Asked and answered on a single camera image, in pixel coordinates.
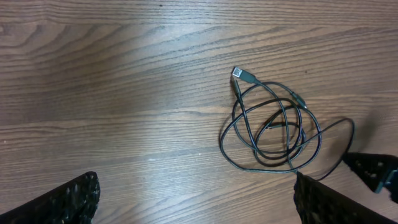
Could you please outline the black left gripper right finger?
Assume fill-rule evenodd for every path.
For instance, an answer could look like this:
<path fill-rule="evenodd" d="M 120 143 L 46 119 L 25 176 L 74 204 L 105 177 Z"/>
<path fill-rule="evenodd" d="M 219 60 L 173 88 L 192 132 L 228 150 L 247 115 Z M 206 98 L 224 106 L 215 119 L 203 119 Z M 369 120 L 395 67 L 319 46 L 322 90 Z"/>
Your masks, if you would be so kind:
<path fill-rule="evenodd" d="M 303 224 L 397 224 L 300 172 L 294 203 Z"/>

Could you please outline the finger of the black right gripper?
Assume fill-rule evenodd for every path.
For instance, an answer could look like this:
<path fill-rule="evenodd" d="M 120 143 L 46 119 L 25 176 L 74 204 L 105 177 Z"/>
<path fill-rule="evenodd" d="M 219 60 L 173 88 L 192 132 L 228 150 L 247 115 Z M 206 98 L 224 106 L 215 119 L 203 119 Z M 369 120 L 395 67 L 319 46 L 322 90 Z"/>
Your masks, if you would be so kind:
<path fill-rule="evenodd" d="M 396 156 L 348 152 L 343 161 L 374 193 L 378 194 L 383 188 L 397 193 Z"/>

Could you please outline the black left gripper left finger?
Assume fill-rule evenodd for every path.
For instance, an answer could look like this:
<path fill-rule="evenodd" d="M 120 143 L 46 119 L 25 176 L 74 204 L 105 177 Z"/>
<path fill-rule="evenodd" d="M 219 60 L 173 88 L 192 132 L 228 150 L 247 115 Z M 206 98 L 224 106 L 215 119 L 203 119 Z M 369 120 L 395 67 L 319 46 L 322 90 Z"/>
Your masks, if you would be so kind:
<path fill-rule="evenodd" d="M 96 172 L 86 172 L 63 185 L 1 214 L 5 224 L 91 224 L 100 200 Z"/>

